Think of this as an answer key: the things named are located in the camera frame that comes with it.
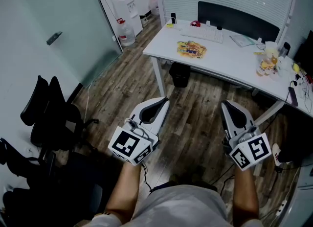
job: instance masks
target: white desk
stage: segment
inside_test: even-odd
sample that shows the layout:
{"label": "white desk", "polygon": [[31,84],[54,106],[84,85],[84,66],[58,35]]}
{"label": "white desk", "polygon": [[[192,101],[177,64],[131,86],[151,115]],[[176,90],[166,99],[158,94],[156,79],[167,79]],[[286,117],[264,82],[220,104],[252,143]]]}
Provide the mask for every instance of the white desk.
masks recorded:
{"label": "white desk", "polygon": [[[178,26],[184,26],[189,23],[190,22],[183,20],[177,21]],[[223,34],[224,41],[220,44],[208,40],[182,36],[178,29],[166,28],[166,26],[164,26],[143,50],[143,54],[151,56],[161,96],[166,96],[166,88],[161,72],[160,59],[166,59],[189,65],[222,79],[231,80],[235,83],[255,88],[275,97],[277,102],[255,120],[256,125],[260,125],[283,107],[291,78],[286,76],[285,78],[279,78],[279,80],[274,81],[269,76],[258,76],[256,74],[258,62],[253,53],[260,52],[261,50],[258,49],[256,45],[249,45],[242,48],[238,47],[229,37],[229,35],[237,35],[235,32],[223,29]],[[202,59],[191,59],[181,56],[177,53],[177,42],[179,41],[195,41],[205,46],[207,52]],[[304,104],[304,99],[297,98],[297,100],[299,106],[296,108],[313,117],[313,111],[311,111],[311,113],[308,112]],[[290,95],[287,99],[287,103],[291,104]],[[309,109],[311,108],[310,103],[310,100],[306,101]]]}

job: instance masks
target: black trash can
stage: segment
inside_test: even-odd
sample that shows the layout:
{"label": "black trash can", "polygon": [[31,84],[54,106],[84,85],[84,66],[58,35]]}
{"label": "black trash can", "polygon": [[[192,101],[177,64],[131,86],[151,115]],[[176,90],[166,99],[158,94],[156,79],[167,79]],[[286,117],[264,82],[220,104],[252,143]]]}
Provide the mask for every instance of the black trash can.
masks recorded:
{"label": "black trash can", "polygon": [[190,66],[173,63],[170,68],[170,75],[173,78],[175,87],[185,88],[188,85]]}

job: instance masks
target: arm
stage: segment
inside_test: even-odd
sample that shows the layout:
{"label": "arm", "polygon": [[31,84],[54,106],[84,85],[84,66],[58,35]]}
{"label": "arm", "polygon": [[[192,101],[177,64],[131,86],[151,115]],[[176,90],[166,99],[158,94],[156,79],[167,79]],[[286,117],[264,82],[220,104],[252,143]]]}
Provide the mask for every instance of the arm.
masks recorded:
{"label": "arm", "polygon": [[250,169],[235,168],[233,198],[234,226],[239,227],[251,219],[259,219],[259,200]]}
{"label": "arm", "polygon": [[106,206],[106,212],[114,214],[122,224],[132,218],[139,190],[141,165],[125,162],[118,181]]}

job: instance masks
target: power strip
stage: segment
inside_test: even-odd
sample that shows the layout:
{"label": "power strip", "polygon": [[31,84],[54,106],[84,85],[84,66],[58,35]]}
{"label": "power strip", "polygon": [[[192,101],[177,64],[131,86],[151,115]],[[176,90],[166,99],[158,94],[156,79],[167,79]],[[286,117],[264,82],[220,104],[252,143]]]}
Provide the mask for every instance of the power strip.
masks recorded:
{"label": "power strip", "polygon": [[280,216],[286,206],[287,200],[283,200],[282,204],[279,206],[279,209],[276,211],[276,217]]}

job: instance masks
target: phone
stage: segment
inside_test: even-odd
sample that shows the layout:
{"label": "phone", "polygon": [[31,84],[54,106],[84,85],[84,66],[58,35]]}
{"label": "phone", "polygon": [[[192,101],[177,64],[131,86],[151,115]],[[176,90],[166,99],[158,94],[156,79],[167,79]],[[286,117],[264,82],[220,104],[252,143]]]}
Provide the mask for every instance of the phone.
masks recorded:
{"label": "phone", "polygon": [[294,92],[294,88],[293,87],[289,87],[289,93],[290,93],[290,97],[291,97],[291,104],[294,106],[298,106],[298,101],[297,101],[297,96]]}

